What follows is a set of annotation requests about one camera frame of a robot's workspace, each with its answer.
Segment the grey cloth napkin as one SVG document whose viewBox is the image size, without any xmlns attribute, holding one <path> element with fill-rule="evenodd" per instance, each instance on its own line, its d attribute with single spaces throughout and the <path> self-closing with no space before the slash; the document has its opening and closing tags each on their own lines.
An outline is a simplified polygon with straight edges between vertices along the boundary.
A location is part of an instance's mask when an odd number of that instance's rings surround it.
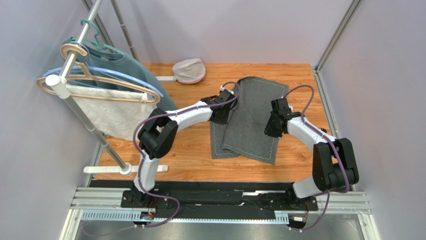
<svg viewBox="0 0 426 240">
<path fill-rule="evenodd" d="M 238 82 L 241 94 L 231 109 L 227 124 L 210 123 L 211 157 L 228 159 L 243 156 L 273 165 L 279 139 L 265 135 L 271 102 L 282 98 L 287 84 L 256 76 Z"/>
</svg>

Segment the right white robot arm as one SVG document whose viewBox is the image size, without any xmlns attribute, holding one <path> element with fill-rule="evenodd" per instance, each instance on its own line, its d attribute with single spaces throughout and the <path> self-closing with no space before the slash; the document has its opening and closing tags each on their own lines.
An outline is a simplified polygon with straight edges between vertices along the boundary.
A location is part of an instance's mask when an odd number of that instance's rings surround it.
<svg viewBox="0 0 426 240">
<path fill-rule="evenodd" d="M 264 129 L 273 138 L 289 134 L 312 151 L 312 174 L 293 183 L 291 191 L 298 199 L 328 191 L 347 191 L 360 176 L 352 142 L 327 134 L 301 112 L 293 112 L 286 98 L 271 101 L 271 113 Z"/>
</svg>

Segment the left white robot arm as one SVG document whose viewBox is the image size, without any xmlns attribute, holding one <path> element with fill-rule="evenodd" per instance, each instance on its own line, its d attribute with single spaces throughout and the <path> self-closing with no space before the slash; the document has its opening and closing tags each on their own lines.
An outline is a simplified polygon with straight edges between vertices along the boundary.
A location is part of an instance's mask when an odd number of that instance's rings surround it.
<svg viewBox="0 0 426 240">
<path fill-rule="evenodd" d="M 160 160 L 171 150 L 179 131 L 203 122 L 225 125 L 238 94 L 222 89 L 219 95 L 205 97 L 193 105 L 172 111 L 156 108 L 133 133 L 140 161 L 133 186 L 123 193 L 125 202 L 145 207 L 156 194 L 151 193 Z"/>
</svg>

